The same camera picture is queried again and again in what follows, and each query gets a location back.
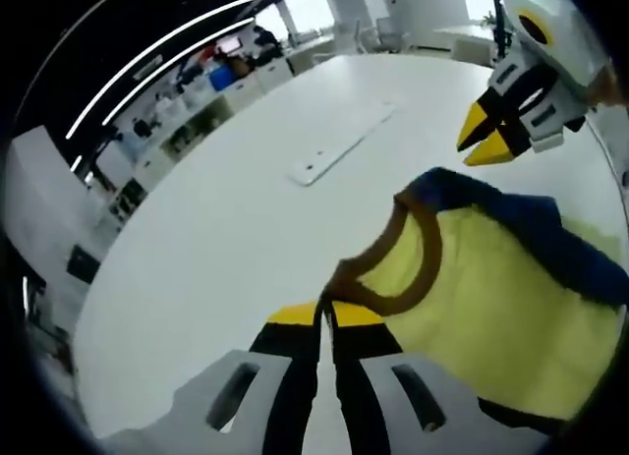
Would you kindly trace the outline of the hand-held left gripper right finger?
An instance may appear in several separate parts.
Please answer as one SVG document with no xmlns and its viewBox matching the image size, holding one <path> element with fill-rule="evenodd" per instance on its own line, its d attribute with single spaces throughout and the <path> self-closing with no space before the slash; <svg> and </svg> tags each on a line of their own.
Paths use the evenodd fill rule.
<svg viewBox="0 0 629 455">
<path fill-rule="evenodd" d="M 383 319 L 332 301 L 336 391 L 355 454 L 536 454 L 544 434 L 483 412 L 463 381 L 401 350 Z"/>
</svg>

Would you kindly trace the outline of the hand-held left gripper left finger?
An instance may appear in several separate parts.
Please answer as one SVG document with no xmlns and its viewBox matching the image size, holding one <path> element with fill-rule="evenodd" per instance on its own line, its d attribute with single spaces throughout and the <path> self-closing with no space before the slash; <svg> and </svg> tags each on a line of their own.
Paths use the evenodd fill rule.
<svg viewBox="0 0 629 455">
<path fill-rule="evenodd" d="M 107 454 L 299 454 L 317 390 L 321 306 L 281 308 L 248 350 L 178 388 L 170 410 L 103 441 Z"/>
</svg>

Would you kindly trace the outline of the person's right hand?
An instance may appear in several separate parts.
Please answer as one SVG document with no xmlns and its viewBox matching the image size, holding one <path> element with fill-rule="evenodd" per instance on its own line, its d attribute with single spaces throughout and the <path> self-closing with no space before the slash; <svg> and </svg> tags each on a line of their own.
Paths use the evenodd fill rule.
<svg viewBox="0 0 629 455">
<path fill-rule="evenodd" d="M 587 100 L 590 107 L 596 107 L 601 104 L 617 106 L 625 103 L 611 63 L 608 63 L 590 84 Z"/>
</svg>

